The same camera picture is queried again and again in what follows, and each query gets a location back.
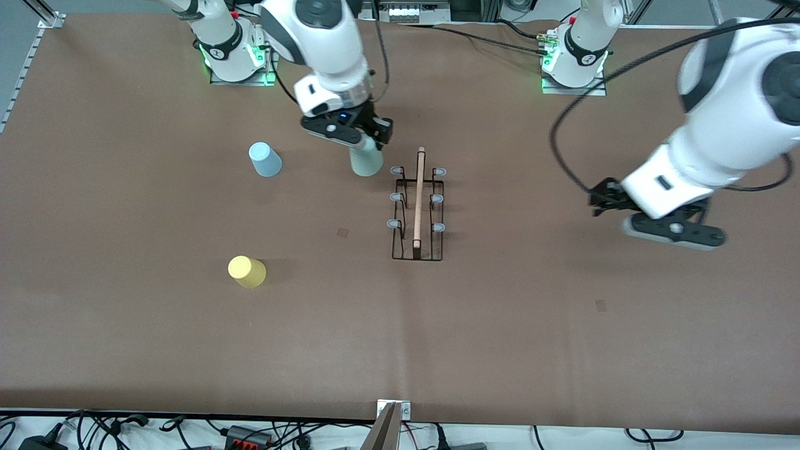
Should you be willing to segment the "pale green plastic cup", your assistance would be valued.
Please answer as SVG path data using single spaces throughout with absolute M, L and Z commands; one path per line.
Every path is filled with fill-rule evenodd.
M 349 148 L 349 165 L 357 176 L 374 176 L 383 167 L 383 152 L 374 139 L 362 136 L 362 139 Z

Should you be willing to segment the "black wire cup holder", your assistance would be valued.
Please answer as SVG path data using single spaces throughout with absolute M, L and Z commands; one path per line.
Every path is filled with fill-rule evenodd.
M 441 262 L 444 259 L 445 183 L 448 171 L 428 163 L 428 151 L 420 146 L 415 166 L 392 166 L 389 170 L 394 190 L 389 195 L 392 218 L 387 226 L 392 232 L 393 260 Z

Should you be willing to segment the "yellow plastic cup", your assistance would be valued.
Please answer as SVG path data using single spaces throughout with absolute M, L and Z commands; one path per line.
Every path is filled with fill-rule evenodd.
M 263 284 L 268 276 L 266 265 L 257 259 L 235 256 L 227 265 L 229 276 L 240 286 L 248 289 L 256 288 Z

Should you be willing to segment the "light blue plastic cup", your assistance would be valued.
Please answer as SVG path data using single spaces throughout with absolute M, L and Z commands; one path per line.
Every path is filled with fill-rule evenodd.
M 248 156 L 256 173 L 264 178 L 277 176 L 282 170 L 282 158 L 265 142 L 253 143 L 249 147 Z

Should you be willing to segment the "white power strip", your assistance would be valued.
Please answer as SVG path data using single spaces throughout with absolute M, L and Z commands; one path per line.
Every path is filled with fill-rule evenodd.
M 383 22 L 428 26 L 451 20 L 449 0 L 378 0 L 377 5 Z

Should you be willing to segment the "brown paper table cover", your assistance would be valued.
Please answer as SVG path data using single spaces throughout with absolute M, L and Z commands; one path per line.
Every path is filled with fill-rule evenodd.
M 800 433 L 800 173 L 712 197 L 716 250 L 626 236 L 554 162 L 536 57 L 382 31 L 374 177 L 279 88 L 210 85 L 174 16 L 46 31 L 0 137 L 0 408 Z M 420 146 L 441 262 L 391 258 Z

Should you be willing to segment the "black orange connector box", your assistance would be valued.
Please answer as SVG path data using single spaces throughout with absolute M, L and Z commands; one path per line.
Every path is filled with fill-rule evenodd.
M 231 426 L 223 428 L 224 450 L 269 450 L 272 436 L 267 432 L 257 432 L 251 428 Z

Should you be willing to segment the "black power adapter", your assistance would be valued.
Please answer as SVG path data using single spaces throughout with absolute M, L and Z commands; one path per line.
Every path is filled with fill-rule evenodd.
M 23 439 L 17 450 L 69 450 L 69 448 L 45 436 L 30 436 Z

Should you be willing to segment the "long aluminium edge rail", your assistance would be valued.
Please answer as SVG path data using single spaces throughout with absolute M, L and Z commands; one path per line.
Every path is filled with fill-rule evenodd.
M 0 136 L 8 127 L 45 30 L 51 28 L 40 17 L 34 24 L 35 15 L 0 8 Z

